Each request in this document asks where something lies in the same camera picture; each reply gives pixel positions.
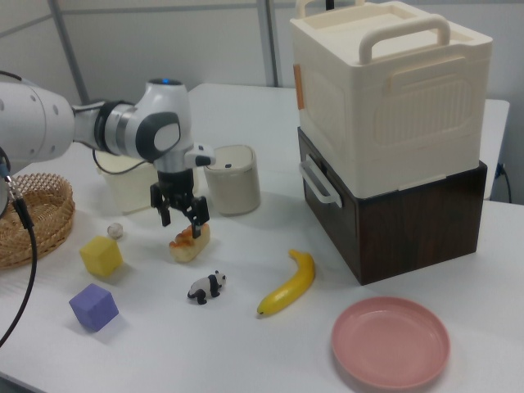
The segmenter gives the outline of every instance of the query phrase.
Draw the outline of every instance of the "black cord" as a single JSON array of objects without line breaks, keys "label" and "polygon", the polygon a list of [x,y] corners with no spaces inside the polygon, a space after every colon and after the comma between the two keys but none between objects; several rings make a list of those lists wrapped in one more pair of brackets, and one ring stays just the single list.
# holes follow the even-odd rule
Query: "black cord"
[{"label": "black cord", "polygon": [[140,161],[138,164],[133,165],[131,168],[127,168],[127,169],[122,170],[120,172],[111,172],[110,170],[107,170],[107,169],[103,168],[100,165],[100,163],[97,160],[97,151],[95,149],[93,149],[93,160],[95,161],[95,164],[97,165],[99,170],[101,170],[102,172],[104,172],[106,174],[127,174],[128,172],[131,172],[133,169],[136,169],[137,167],[139,167],[140,165],[144,165],[144,164],[147,164],[149,162],[147,160]]},{"label": "black cord", "polygon": [[22,81],[22,77],[21,76],[18,76],[16,74],[12,74],[11,72],[1,71],[0,70],[0,75],[5,75],[5,76],[8,76],[9,78],[13,78],[13,79]]},{"label": "black cord", "polygon": [[9,162],[9,158],[7,157],[6,152],[0,147],[0,160],[4,161],[4,164],[7,167],[7,170],[11,170],[11,162]]},{"label": "black cord", "polygon": [[508,176],[508,172],[506,172],[506,169],[502,166],[502,168],[500,169],[500,174],[503,174],[504,177],[506,178],[506,185],[508,186],[508,199],[509,199],[509,203],[513,203],[512,202],[512,198],[511,198],[511,186],[509,185],[509,176]]},{"label": "black cord", "polygon": [[25,307],[27,306],[27,302],[29,301],[29,297],[31,296],[31,291],[33,290],[34,278],[36,277],[36,263],[38,259],[36,237],[34,235],[34,230],[33,230],[33,222],[31,221],[31,218],[29,217],[27,206],[25,205],[25,202],[23,199],[15,200],[13,202],[13,205],[15,207],[16,212],[20,216],[20,220],[22,221],[24,227],[27,229],[27,232],[29,232],[29,237],[31,239],[31,274],[29,276],[29,283],[27,284],[27,289],[25,290],[25,296],[22,301],[22,304],[20,305],[20,308],[18,309],[18,313],[16,314],[15,319],[13,319],[11,326],[7,329],[2,339],[0,339],[0,348],[2,348],[4,343],[7,341],[7,338],[9,338],[11,333],[13,333],[13,330],[15,330],[15,327],[18,324],[18,321],[20,321],[20,318],[22,314],[24,313]]},{"label": "black cord", "polygon": [[95,109],[100,109],[102,107],[102,105],[104,105],[104,102],[101,102],[100,105],[98,106],[86,106],[86,107],[83,107],[83,108],[80,108],[80,109],[77,109],[77,108],[72,108],[73,109],[73,115],[76,115],[77,113],[82,113],[82,112],[89,112],[89,111],[94,111]]}]

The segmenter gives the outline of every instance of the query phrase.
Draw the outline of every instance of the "purple cube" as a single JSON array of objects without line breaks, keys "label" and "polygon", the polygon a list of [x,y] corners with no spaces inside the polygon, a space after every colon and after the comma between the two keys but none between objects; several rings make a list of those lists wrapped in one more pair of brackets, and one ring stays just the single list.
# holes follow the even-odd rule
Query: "purple cube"
[{"label": "purple cube", "polygon": [[79,322],[95,332],[98,332],[118,315],[118,309],[111,292],[95,284],[89,284],[71,299],[69,304]]}]

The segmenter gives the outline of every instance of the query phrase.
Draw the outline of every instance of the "panda figurine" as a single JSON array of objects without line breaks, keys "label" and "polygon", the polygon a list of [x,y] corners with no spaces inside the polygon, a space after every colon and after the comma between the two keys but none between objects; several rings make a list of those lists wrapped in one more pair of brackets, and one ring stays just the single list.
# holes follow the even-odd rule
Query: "panda figurine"
[{"label": "panda figurine", "polygon": [[219,288],[224,286],[226,283],[226,276],[222,273],[219,273],[218,270],[215,270],[215,274],[211,274],[207,277],[201,278],[198,281],[195,281],[187,297],[189,299],[195,299],[198,301],[199,305],[204,305],[207,303],[206,297],[212,296],[217,297],[220,295]]}]

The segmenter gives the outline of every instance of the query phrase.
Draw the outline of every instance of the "yellow cube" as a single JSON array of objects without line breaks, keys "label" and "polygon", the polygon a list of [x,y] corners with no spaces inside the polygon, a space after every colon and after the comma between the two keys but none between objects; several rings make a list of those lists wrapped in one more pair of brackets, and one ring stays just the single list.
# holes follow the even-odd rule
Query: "yellow cube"
[{"label": "yellow cube", "polygon": [[96,236],[80,249],[85,268],[91,274],[109,276],[123,260],[118,244],[113,239]]}]

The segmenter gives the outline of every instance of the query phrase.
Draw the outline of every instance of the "small ball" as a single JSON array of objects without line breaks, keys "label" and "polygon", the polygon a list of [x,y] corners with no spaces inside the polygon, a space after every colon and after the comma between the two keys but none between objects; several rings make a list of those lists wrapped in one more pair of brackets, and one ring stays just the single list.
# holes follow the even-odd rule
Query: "small ball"
[{"label": "small ball", "polygon": [[124,228],[121,224],[113,223],[107,227],[107,234],[111,239],[120,239],[124,235]]}]

